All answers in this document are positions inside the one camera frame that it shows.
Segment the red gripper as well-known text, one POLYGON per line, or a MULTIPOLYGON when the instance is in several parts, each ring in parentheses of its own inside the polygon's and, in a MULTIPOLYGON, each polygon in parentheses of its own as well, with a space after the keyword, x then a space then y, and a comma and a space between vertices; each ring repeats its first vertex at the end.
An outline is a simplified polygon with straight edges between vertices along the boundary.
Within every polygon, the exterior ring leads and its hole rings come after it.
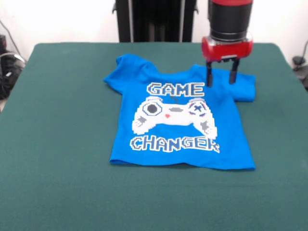
POLYGON ((229 83, 236 82, 236 76, 240 59, 250 55, 253 49, 253 37, 247 33, 243 40, 235 42, 223 42, 212 39, 210 36, 203 37, 201 43, 202 53, 206 61, 206 86, 213 85, 212 63, 233 59, 230 71, 229 83))

